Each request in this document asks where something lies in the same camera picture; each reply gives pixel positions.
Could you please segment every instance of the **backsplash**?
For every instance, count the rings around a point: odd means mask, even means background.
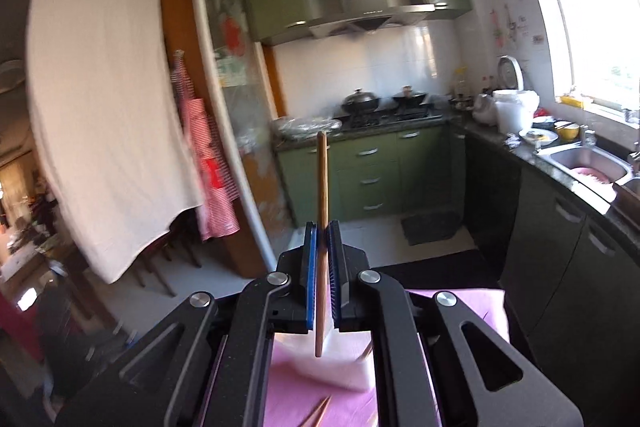
[[[453,21],[384,28],[374,33],[300,39],[274,47],[289,116],[342,114],[340,103],[355,89],[391,97],[411,85],[430,94],[450,91],[461,65]]]

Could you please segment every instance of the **metal bolt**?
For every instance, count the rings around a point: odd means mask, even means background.
[[[211,295],[206,292],[197,292],[189,297],[189,304],[194,308],[206,308],[211,304]]]
[[[375,270],[363,270],[358,274],[358,277],[360,277],[362,282],[367,282],[369,284],[380,281],[380,274]]]
[[[271,272],[267,276],[267,280],[269,284],[273,284],[274,286],[282,286],[286,284],[289,280],[289,276],[286,273],[282,272]]]
[[[440,292],[436,295],[436,301],[438,301],[439,304],[442,304],[443,306],[450,307],[455,306],[456,302],[458,302],[458,299],[456,299],[456,296],[451,292]]]

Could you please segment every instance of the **white cloth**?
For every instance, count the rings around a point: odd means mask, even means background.
[[[31,121],[47,179],[92,269],[117,280],[202,204],[173,100],[160,0],[31,0]]]

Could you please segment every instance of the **white wall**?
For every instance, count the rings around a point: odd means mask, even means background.
[[[446,94],[462,64],[453,21],[300,39],[274,50],[287,113],[295,117],[340,112],[358,88],[382,97],[382,105],[406,85]]]
[[[540,2],[544,3],[546,20],[543,18]],[[472,0],[472,3],[474,10],[456,20],[456,31],[460,38],[463,60],[469,68],[468,79],[476,92],[481,89],[479,81],[482,76],[495,75],[497,57],[504,54],[513,55],[518,59],[526,80],[529,81],[529,86],[526,85],[526,87],[534,89],[540,95],[541,106],[558,118],[566,118],[580,124],[587,123],[598,134],[629,149],[633,148],[633,143],[638,139],[636,129],[609,118],[555,102],[555,96],[564,94],[565,90],[554,92],[554,83],[570,85],[570,71],[566,60],[559,57],[558,47],[562,41],[566,45],[566,40],[564,40],[563,29],[557,30],[553,25],[557,14],[552,13],[553,3],[550,0]],[[511,42],[506,37],[505,4],[509,6],[511,19],[522,26],[516,32],[515,42]],[[498,13],[499,25],[505,34],[503,48],[497,46],[494,38],[492,10]],[[521,16],[526,19],[525,23],[519,22],[518,18]],[[541,44],[534,44],[533,37],[538,35],[544,36],[544,40]]]

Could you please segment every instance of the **stainless steel range hood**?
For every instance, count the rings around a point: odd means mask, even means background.
[[[436,10],[433,4],[412,4],[411,0],[339,1],[341,13],[334,10],[331,15],[326,14],[307,23],[315,37],[322,38],[345,32],[368,32],[388,26],[414,25],[423,20],[429,12]]]

